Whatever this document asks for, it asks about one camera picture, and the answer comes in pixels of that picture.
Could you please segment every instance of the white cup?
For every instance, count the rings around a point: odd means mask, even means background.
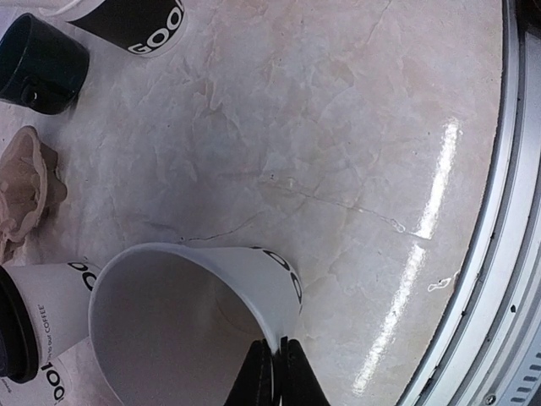
[[[0,376],[25,383],[88,337],[90,264],[0,266]]]
[[[302,300],[297,273],[269,250],[142,244],[98,277],[90,340],[124,404],[224,404],[250,344],[265,336],[275,353]]]
[[[54,406],[72,390],[66,368],[59,359],[44,365],[33,381],[24,385],[0,379],[0,404],[5,406]]]

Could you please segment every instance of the beige marble surface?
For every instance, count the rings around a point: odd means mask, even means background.
[[[155,59],[91,50],[76,108],[35,125],[68,199],[18,261],[103,266],[145,241],[264,245],[299,270],[298,338],[331,404],[395,404],[439,322],[498,115],[497,1],[186,1]],[[87,342],[68,404],[114,406]]]

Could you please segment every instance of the metal edge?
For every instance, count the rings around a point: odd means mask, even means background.
[[[402,394],[397,406],[417,404],[433,382],[432,376],[439,366],[445,351],[463,318],[473,289],[481,273],[484,257],[488,251],[496,218],[503,198],[505,181],[510,164],[511,146],[516,116],[516,95],[518,93],[518,30],[516,26],[515,0],[503,1],[503,74],[501,81],[501,102],[498,130],[487,188],[479,213],[472,242],[458,278],[456,290],[447,305],[440,325],[425,356],[421,360],[412,380]]]

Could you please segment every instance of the black cup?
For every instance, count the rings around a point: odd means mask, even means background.
[[[0,41],[0,98],[44,114],[63,112],[79,94],[89,61],[76,40],[23,14]]]

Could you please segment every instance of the black cup lid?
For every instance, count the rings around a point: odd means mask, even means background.
[[[25,383],[36,377],[38,367],[36,336],[25,302],[0,266],[0,376]]]

